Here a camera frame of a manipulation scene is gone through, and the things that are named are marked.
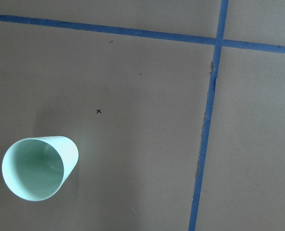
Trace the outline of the brown paper table mat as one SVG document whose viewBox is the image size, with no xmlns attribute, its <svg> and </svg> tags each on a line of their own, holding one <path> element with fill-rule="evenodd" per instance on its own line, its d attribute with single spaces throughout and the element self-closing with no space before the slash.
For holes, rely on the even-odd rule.
<svg viewBox="0 0 285 231">
<path fill-rule="evenodd" d="M 30 202 L 42 136 L 79 160 Z M 285 0 L 0 0 L 0 231 L 285 231 Z"/>
</svg>

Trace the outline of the green plastic cup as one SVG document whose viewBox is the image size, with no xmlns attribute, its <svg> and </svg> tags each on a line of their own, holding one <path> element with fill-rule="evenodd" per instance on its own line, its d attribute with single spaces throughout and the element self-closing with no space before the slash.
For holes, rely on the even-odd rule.
<svg viewBox="0 0 285 231">
<path fill-rule="evenodd" d="M 10 191 L 18 197 L 43 201 L 62 187 L 78 158 L 76 144 L 67 137 L 25 138 L 5 152 L 2 176 Z"/>
</svg>

